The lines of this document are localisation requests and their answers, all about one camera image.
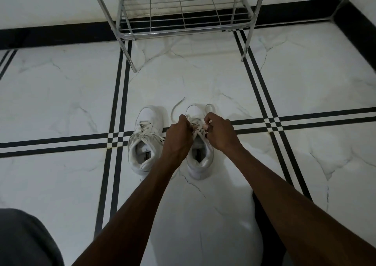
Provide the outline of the person's right forearm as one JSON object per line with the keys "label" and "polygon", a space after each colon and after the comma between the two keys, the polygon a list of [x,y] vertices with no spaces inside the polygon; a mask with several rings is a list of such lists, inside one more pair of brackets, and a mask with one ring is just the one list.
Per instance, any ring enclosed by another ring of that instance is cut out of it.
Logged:
{"label": "person's right forearm", "polygon": [[345,228],[242,145],[226,154],[241,171],[296,266],[376,266],[376,248]]}

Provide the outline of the chrome metal shoe rack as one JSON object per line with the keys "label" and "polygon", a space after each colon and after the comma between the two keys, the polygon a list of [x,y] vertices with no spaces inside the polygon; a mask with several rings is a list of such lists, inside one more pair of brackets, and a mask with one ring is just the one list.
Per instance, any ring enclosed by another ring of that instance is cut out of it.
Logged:
{"label": "chrome metal shoe rack", "polygon": [[246,59],[263,0],[118,0],[116,19],[104,0],[97,0],[134,73],[126,41],[236,31],[249,28],[241,60]]}

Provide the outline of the white shoelace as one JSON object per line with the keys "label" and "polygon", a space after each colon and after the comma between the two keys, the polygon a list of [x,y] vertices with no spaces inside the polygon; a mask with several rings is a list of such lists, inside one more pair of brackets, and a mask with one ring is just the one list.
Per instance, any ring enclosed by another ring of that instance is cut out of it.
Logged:
{"label": "white shoelace", "polygon": [[201,138],[206,137],[207,131],[204,128],[205,121],[204,118],[209,112],[215,112],[215,105],[208,103],[203,104],[191,104],[187,107],[185,117],[190,122],[191,127],[193,127],[193,138],[195,139],[198,135]]}

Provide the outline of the person's left hand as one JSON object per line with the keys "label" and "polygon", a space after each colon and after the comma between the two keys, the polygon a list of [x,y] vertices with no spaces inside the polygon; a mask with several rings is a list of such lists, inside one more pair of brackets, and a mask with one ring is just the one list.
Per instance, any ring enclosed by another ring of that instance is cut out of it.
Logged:
{"label": "person's left hand", "polygon": [[166,133],[161,158],[175,170],[186,158],[192,144],[193,136],[179,136],[178,122],[172,124]]}

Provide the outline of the person's grey trousers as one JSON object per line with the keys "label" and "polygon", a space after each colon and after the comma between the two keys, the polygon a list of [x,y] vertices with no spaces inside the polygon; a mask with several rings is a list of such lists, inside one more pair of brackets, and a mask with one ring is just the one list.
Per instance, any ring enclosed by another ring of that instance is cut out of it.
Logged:
{"label": "person's grey trousers", "polygon": [[43,223],[22,210],[0,208],[0,266],[64,266]]}

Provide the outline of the person's left forearm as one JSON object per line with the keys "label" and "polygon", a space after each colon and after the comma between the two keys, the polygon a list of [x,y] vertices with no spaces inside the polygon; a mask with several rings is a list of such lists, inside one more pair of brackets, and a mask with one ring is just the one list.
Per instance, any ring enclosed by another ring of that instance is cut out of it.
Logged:
{"label": "person's left forearm", "polygon": [[72,266],[140,266],[162,196],[184,158],[163,155]]}

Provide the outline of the white sneaker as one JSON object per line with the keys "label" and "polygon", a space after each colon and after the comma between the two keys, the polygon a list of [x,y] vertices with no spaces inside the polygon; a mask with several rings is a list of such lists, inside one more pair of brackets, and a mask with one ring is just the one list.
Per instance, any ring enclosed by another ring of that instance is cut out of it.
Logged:
{"label": "white sneaker", "polygon": [[163,115],[156,106],[143,107],[129,137],[128,162],[134,173],[145,178],[161,156],[164,144]]}
{"label": "white sneaker", "polygon": [[193,139],[192,147],[186,157],[188,172],[196,180],[209,176],[209,169],[214,159],[214,149],[207,137],[198,135]]}

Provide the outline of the person's right hand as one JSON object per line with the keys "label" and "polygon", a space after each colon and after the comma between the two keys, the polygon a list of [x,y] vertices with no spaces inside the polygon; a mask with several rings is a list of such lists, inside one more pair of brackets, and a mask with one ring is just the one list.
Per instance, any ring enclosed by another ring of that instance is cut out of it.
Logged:
{"label": "person's right hand", "polygon": [[219,116],[219,132],[216,138],[207,138],[210,144],[229,158],[242,153],[245,149],[239,141],[237,134],[230,122]]}

